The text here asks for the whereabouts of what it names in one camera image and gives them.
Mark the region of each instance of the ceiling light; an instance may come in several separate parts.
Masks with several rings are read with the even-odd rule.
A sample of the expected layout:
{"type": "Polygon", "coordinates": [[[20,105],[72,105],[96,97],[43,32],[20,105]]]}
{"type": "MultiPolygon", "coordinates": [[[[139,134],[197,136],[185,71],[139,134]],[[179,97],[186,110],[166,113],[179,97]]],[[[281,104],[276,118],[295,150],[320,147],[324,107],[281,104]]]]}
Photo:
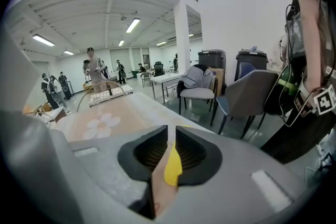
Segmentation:
{"type": "Polygon", "coordinates": [[[64,53],[68,55],[74,55],[71,51],[68,51],[68,50],[65,50],[64,53]]]}
{"type": "Polygon", "coordinates": [[[134,18],[133,22],[130,24],[130,26],[127,28],[126,33],[132,32],[133,28],[140,22],[140,19],[134,18]]]}
{"type": "Polygon", "coordinates": [[[45,39],[44,37],[40,36],[40,35],[33,35],[33,39],[37,40],[37,41],[40,41],[42,43],[44,43],[45,45],[48,45],[48,46],[54,46],[55,43],[52,43],[51,41],[49,41],[48,39],[45,39]]]}

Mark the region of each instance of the flower pattern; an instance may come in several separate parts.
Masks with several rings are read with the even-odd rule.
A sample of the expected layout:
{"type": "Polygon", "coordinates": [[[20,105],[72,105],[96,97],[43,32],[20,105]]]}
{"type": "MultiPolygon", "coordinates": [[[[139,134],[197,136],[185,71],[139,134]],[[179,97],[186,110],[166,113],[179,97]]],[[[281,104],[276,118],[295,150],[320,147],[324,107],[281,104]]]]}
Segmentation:
{"type": "Polygon", "coordinates": [[[119,117],[112,118],[111,113],[103,114],[100,120],[94,119],[88,122],[88,129],[83,134],[83,139],[108,137],[111,134],[110,127],[116,126],[119,122],[119,117]]]}

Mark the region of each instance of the gray floor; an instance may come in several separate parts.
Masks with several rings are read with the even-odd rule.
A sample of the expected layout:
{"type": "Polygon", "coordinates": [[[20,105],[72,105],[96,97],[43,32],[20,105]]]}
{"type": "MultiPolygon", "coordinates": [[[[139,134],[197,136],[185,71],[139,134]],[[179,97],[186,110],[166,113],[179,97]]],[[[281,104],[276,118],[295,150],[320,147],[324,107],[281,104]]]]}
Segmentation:
{"type": "MultiPolygon", "coordinates": [[[[145,95],[153,98],[153,90],[148,82],[142,87],[138,85],[138,81],[135,78],[128,79],[127,84],[134,89],[134,92],[142,92],[145,95]]],[[[154,85],[155,96],[162,96],[162,88],[160,85],[154,85]]],[[[75,94],[70,101],[67,102],[68,108],[74,113],[77,111],[77,107],[80,99],[83,97],[84,93],[75,94]]],[[[167,101],[163,104],[167,108],[178,113],[179,101],[177,98],[167,101]]],[[[88,96],[86,96],[80,107],[79,111],[88,109],[88,96]]],[[[181,104],[181,116],[192,120],[193,122],[199,124],[200,126],[218,133],[220,124],[223,119],[223,114],[218,108],[215,116],[213,126],[210,126],[212,110],[209,112],[209,104],[201,100],[187,100],[187,109],[184,108],[184,103],[181,104]]],[[[265,144],[283,125],[282,119],[278,116],[266,115],[261,128],[257,131],[257,126],[261,120],[261,116],[257,116],[253,121],[249,131],[244,137],[244,141],[251,143],[256,147],[261,147],[265,144]]],[[[223,132],[221,135],[228,136],[235,139],[240,139],[244,126],[246,124],[247,118],[234,118],[232,121],[228,119],[225,123],[223,132]]],[[[286,164],[285,166],[295,175],[297,175],[301,180],[305,180],[306,167],[309,166],[313,169],[317,169],[319,165],[320,156],[317,149],[314,147],[310,152],[300,157],[299,159],[286,164]]],[[[310,170],[307,171],[307,182],[309,185],[318,183],[320,181],[320,173],[314,173],[310,170]]]]}

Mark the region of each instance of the ceiling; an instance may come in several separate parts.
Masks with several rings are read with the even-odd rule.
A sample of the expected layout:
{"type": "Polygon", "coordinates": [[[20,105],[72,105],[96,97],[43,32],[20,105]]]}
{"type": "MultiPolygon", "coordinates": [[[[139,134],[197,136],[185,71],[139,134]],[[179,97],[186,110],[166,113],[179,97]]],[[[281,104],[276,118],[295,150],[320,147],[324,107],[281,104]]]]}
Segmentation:
{"type": "MultiPolygon", "coordinates": [[[[199,14],[188,11],[188,24],[191,39],[200,37],[199,14]]],[[[23,0],[7,13],[5,26],[22,49],[56,57],[66,56],[64,50],[118,48],[120,40],[123,48],[156,47],[175,37],[173,4],[167,0],[23,0]],[[127,34],[134,18],[140,22],[127,34]],[[55,46],[32,39],[34,34],[55,46]]]]}

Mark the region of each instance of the table leg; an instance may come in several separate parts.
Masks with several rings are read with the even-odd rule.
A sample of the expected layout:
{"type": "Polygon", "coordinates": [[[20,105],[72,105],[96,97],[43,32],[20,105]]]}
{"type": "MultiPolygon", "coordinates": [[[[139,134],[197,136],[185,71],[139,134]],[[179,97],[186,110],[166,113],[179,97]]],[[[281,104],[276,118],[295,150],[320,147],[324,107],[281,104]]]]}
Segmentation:
{"type": "Polygon", "coordinates": [[[152,89],[153,89],[154,100],[156,100],[156,97],[155,97],[155,91],[154,91],[154,84],[153,84],[153,83],[152,83],[152,89]]]}
{"type": "Polygon", "coordinates": [[[165,103],[165,101],[164,101],[164,88],[163,88],[163,83],[161,84],[161,86],[162,86],[162,98],[163,98],[163,103],[165,103]]]}

